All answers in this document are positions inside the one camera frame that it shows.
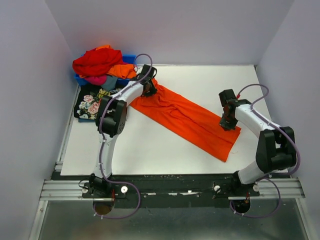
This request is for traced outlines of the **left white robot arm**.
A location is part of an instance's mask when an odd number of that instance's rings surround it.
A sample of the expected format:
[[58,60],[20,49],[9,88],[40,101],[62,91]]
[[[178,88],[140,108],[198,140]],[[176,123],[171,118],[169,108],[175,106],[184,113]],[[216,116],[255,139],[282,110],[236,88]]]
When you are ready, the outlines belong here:
[[100,149],[93,170],[95,177],[107,179],[112,175],[112,160],[118,136],[125,128],[128,106],[139,97],[150,97],[157,93],[153,78],[157,69],[151,65],[143,65],[137,76],[119,92],[104,96],[95,124],[99,132]]

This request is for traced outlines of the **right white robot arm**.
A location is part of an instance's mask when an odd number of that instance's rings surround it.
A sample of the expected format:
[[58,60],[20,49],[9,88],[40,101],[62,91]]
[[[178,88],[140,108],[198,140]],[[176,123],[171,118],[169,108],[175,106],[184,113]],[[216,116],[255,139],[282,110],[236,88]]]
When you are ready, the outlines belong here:
[[234,195],[243,195],[248,185],[272,172],[300,166],[300,153],[291,127],[281,127],[268,120],[251,102],[239,99],[232,89],[220,92],[219,99],[223,108],[219,125],[225,131],[231,131],[241,122],[258,138],[255,160],[232,176],[230,191]]

